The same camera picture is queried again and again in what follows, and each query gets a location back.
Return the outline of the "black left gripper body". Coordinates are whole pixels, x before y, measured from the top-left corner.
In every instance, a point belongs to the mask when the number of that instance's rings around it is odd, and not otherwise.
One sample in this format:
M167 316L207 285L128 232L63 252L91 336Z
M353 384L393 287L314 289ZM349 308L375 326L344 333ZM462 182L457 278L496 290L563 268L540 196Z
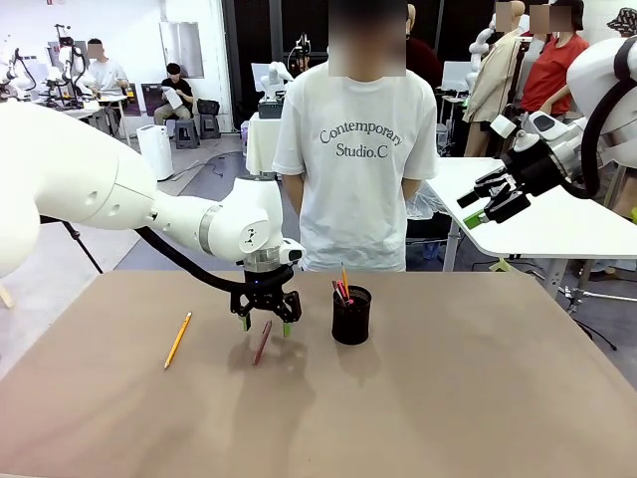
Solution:
M282 310L286 307L283 286L293 278L290 265L278 267L268 272L252 272L245 270L244 279L247 284L256 287L245 295L242 304L258 310Z

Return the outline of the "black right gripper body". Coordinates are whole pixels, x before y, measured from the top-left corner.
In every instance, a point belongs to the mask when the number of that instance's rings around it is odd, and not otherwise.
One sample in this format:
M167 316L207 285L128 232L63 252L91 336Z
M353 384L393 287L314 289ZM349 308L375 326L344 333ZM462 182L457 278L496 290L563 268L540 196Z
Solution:
M516 185L534 197L561 185L564 180L545 143L535 143L523 151L512 148L501 156L501 161Z

